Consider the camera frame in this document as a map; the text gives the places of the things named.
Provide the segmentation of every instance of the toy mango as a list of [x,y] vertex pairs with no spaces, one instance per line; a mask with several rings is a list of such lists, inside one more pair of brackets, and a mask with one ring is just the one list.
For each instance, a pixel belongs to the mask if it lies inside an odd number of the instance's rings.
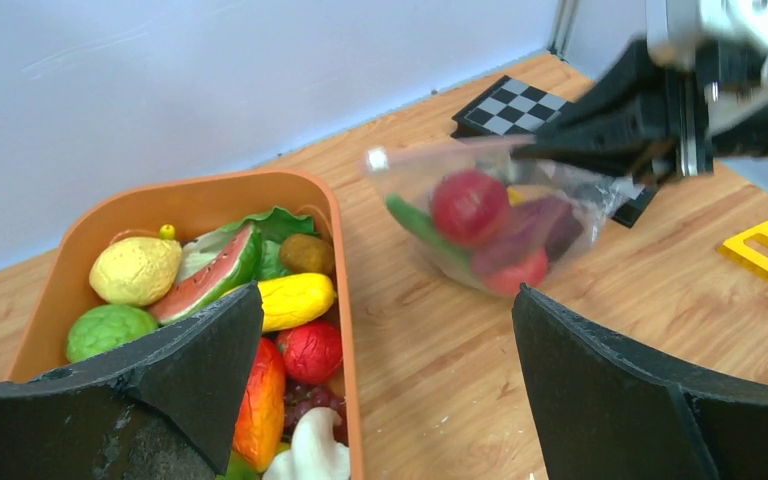
[[284,431],[287,377],[278,347],[261,337],[234,429],[233,449],[258,472],[269,468]]

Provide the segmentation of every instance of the orange plastic bin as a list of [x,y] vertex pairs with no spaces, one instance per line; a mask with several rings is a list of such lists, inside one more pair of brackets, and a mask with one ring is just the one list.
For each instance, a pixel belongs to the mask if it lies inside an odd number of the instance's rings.
[[95,206],[64,235],[8,380],[26,382],[68,363],[64,348],[70,327],[88,309],[103,303],[89,285],[89,271],[98,254],[118,234],[132,229],[158,231],[163,224],[172,224],[178,238],[190,240],[274,206],[312,215],[316,230],[334,246],[338,300],[326,319],[338,323],[342,331],[352,479],[362,479],[360,407],[340,211],[328,186],[303,172],[261,169],[149,185]]

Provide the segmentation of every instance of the checkerboard pattern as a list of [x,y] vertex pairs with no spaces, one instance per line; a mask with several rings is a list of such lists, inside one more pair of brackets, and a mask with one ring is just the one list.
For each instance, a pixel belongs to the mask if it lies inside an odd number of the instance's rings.
[[527,134],[561,114],[569,102],[507,75],[458,112],[458,137]]

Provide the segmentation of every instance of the red toy tomato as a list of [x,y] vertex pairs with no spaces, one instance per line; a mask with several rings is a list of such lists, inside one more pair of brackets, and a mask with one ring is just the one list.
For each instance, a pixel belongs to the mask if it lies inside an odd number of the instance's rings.
[[322,320],[282,330],[276,343],[287,375],[299,383],[322,385],[343,365],[340,330]]
[[548,273],[549,256],[546,254],[546,249],[540,248],[525,257],[519,264],[487,275],[483,282],[491,292],[515,297],[519,293],[521,284],[536,287]]
[[476,169],[447,175],[431,196],[431,219],[447,240],[476,247],[492,240],[511,217],[508,190]]

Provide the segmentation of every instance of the black and white checkerboard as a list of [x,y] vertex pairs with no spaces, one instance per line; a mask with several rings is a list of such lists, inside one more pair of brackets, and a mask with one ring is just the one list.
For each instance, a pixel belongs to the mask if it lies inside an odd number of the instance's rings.
[[[452,119],[454,138],[534,133],[547,120],[563,113],[571,102],[507,75],[469,102]],[[613,220],[634,226],[655,197],[656,189],[645,189],[621,206]]]

